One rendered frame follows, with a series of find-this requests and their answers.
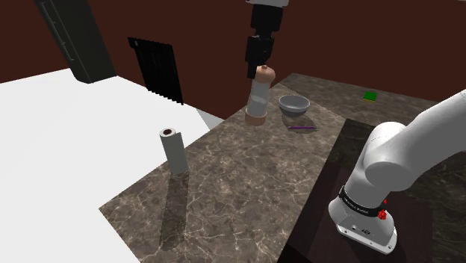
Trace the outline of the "wooden and clear pepper mill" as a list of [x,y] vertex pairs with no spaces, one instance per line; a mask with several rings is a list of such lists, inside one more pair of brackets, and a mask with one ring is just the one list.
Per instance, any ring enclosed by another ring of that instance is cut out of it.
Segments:
[[245,122],[251,126],[261,126],[267,117],[270,85],[276,77],[274,69],[268,65],[257,66],[255,78],[245,109]]

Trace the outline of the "grey bowl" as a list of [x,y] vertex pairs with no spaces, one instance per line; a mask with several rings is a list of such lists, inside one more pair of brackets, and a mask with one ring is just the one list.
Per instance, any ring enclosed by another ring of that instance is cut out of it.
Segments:
[[310,107],[310,101],[303,96],[285,95],[279,98],[279,109],[287,117],[300,117]]

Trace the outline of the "black ribbed radiator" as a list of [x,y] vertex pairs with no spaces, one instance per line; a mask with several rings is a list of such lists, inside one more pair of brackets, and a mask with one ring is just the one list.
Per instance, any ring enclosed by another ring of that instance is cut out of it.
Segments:
[[183,105],[173,46],[134,37],[128,37],[128,43],[137,56],[146,89]]

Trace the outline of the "grey paper towel roll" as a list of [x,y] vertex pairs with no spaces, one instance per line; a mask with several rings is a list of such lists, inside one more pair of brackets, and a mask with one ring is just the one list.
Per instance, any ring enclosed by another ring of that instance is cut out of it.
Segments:
[[161,143],[172,174],[185,173],[189,170],[181,132],[173,128],[162,129],[159,133]]

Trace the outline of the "dark robot stand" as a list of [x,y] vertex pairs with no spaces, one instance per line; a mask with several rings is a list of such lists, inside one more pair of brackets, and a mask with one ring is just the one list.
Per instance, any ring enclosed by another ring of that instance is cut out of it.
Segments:
[[388,195],[397,245],[384,255],[341,235],[328,204],[349,178],[373,127],[345,121],[277,263],[466,263],[466,152]]

